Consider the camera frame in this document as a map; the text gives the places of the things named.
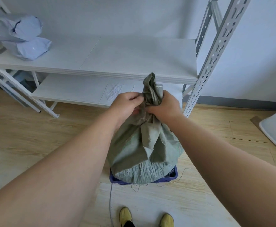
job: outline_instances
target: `white wall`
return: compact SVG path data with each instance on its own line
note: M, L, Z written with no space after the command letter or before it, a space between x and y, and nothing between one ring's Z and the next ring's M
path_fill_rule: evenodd
M196 38L208 0L3 0L62 34ZM219 0L222 12L230 0ZM198 58L215 35L213 22ZM276 0L252 0L203 95L276 101Z

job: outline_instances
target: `shelf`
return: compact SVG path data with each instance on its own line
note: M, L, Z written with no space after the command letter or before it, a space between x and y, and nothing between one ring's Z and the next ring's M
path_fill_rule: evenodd
M163 84L163 89L174 95L182 107L182 84ZM32 93L35 99L63 103L75 103L97 107L109 107L114 100L112 89L116 92L142 92L140 80L126 80L81 75L49 74Z
M0 68L48 73L143 80L151 72L157 81L195 84L193 39L148 37L57 36L50 50L34 61L9 51L0 55Z

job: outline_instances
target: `floor plank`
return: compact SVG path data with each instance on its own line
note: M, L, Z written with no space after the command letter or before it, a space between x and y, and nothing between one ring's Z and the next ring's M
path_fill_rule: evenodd
M105 109L58 103L52 118L23 107L0 90L0 188L88 126ZM190 118L232 145L276 166L276 147L250 121L273 111L196 105ZM186 154L178 160L178 178L147 186L113 185L112 217L128 206L137 226L158 225L163 213L176 226L238 226L218 201ZM81 227L110 226L110 167L106 162Z

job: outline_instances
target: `person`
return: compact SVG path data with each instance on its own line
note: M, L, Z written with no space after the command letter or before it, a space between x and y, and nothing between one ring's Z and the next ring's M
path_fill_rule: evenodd
M117 96L83 132L0 189L0 226L78 226L95 191L114 131L143 102L140 93ZM205 182L242 226L276 226L276 167L233 147L182 114L164 91L146 109L177 136ZM133 226L130 211L121 226ZM161 226L174 225L166 214Z

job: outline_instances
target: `person's left arm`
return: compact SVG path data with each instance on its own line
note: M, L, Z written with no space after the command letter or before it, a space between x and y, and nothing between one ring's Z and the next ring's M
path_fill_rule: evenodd
M119 94L82 133L0 190L0 226L77 226L94 194L115 129L143 102Z

